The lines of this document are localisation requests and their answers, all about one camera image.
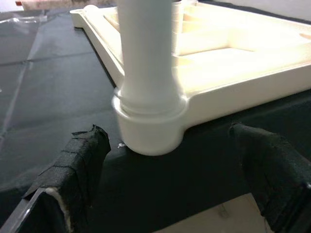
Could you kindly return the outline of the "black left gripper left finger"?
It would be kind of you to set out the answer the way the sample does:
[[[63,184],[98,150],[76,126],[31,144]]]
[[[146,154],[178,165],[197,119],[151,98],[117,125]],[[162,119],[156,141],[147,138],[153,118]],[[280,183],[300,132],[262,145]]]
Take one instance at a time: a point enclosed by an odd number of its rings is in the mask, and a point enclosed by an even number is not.
[[[111,146],[97,125],[72,133],[57,159],[44,169],[2,225],[2,233],[87,233],[92,205]]]

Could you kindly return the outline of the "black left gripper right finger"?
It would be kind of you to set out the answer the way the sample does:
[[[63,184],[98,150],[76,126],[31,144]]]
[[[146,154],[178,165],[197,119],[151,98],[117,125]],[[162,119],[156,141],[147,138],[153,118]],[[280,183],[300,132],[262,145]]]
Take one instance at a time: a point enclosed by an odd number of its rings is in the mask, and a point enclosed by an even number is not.
[[[260,214],[275,233],[311,231],[311,162],[283,136],[233,124],[229,135]]]

